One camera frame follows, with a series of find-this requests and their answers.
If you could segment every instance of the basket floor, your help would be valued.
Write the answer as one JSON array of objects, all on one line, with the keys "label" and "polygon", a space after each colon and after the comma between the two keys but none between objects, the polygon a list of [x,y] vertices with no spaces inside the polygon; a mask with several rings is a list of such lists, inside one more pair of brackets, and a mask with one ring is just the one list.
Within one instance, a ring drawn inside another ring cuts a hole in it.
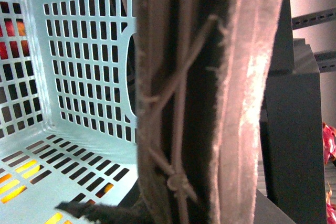
[{"label": "basket floor", "polygon": [[119,204],[138,178],[136,145],[75,134],[26,131],[2,140],[0,223],[88,223],[54,207],[61,201]]}]

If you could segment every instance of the orange light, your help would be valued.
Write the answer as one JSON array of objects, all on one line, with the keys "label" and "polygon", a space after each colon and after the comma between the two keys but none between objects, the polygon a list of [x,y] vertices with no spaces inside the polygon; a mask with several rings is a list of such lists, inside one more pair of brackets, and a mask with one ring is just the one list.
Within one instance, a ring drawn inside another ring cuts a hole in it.
[{"label": "orange light", "polygon": [[4,185],[3,187],[0,187],[0,194],[3,194],[4,192],[8,191],[9,189],[13,188],[14,186],[16,186],[19,183],[20,183],[20,181],[15,179],[15,180],[9,182],[8,184]]},{"label": "orange light", "polygon": [[2,182],[4,182],[4,181],[8,180],[8,179],[11,178],[11,177],[12,177],[12,175],[11,175],[10,173],[6,174],[5,176],[2,176],[2,177],[0,178],[0,184],[1,184]]},{"label": "orange light", "polygon": [[38,165],[38,166],[35,166],[33,169],[31,169],[31,170],[29,170],[29,171],[23,173],[22,176],[23,176],[24,178],[29,178],[29,177],[33,176],[35,173],[37,173],[39,170],[40,170],[40,166],[39,166],[39,165]]},{"label": "orange light", "polygon": [[9,202],[11,199],[15,198],[16,196],[18,196],[20,193],[22,193],[23,191],[25,191],[27,189],[26,186],[21,186],[19,188],[17,188],[15,191],[11,192],[10,194],[8,194],[7,196],[3,197],[1,199],[2,203],[7,203]]},{"label": "orange light", "polygon": [[46,222],[44,222],[44,224],[55,224],[57,223],[61,218],[63,217],[63,215],[61,213],[56,213],[54,216],[52,216],[49,220],[47,220]]},{"label": "orange light", "polygon": [[113,184],[108,183],[108,184],[106,185],[105,189],[104,189],[104,193],[107,193],[109,190],[112,189],[112,187],[113,187]]},{"label": "orange light", "polygon": [[23,172],[24,170],[30,168],[31,166],[35,165],[37,163],[36,160],[29,161],[27,164],[24,164],[23,166],[20,166],[19,168],[16,168],[15,171],[17,173]]},{"label": "orange light", "polygon": [[89,199],[86,203],[90,205],[94,205],[96,202],[92,199]]}]

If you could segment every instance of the red fruit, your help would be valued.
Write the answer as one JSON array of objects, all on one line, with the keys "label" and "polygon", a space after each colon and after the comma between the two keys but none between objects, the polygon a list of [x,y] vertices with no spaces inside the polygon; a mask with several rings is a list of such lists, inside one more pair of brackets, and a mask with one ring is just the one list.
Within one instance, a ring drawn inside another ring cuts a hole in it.
[{"label": "red fruit", "polygon": [[17,48],[17,42],[16,41],[10,41],[9,44],[11,46],[11,51],[12,51],[13,58],[19,58],[20,54],[19,54],[19,50]]},{"label": "red fruit", "polygon": [[23,56],[29,56],[30,53],[29,53],[28,41],[21,40],[21,46],[22,46]]},{"label": "red fruit", "polygon": [[4,42],[0,42],[0,59],[2,60],[8,59],[6,44]]},{"label": "red fruit", "polygon": [[7,35],[9,37],[15,36],[14,26],[13,26],[13,22],[12,22],[11,19],[6,19],[5,20],[5,26],[6,26],[6,30],[7,30]]},{"label": "red fruit", "polygon": [[[6,25],[6,30],[7,30],[7,35],[9,37],[15,36],[15,30],[14,30],[14,25],[11,19],[6,19],[5,20],[5,25]],[[17,29],[19,31],[19,36],[26,36],[26,28],[25,24],[23,23],[22,19],[17,19],[16,20],[16,25]]]},{"label": "red fruit", "polygon": [[17,29],[19,30],[19,35],[20,36],[26,36],[26,28],[25,28],[25,24],[23,23],[23,20],[16,20],[16,24],[17,24]]},{"label": "red fruit", "polygon": [[323,157],[324,164],[327,164],[330,158],[336,158],[336,145],[334,137],[336,135],[336,129],[334,127],[326,125],[326,123],[322,123],[323,125]]}]

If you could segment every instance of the light blue plastic basket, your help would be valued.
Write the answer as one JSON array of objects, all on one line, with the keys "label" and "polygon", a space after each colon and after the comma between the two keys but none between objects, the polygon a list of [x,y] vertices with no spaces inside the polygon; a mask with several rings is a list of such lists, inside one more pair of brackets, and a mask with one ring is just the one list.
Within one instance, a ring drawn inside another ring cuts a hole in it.
[{"label": "light blue plastic basket", "polygon": [[138,177],[133,0],[0,2],[0,223],[86,223]]}]

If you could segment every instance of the white wall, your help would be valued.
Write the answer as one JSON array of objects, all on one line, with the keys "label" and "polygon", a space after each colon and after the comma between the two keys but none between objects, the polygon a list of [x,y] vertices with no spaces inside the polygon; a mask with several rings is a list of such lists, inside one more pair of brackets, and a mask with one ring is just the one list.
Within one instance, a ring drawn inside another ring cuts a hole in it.
[{"label": "white wall", "polygon": [[[336,0],[291,0],[292,17],[336,7]],[[336,21],[293,31],[313,52],[336,50]],[[322,119],[336,126],[336,72],[321,74]]]}]

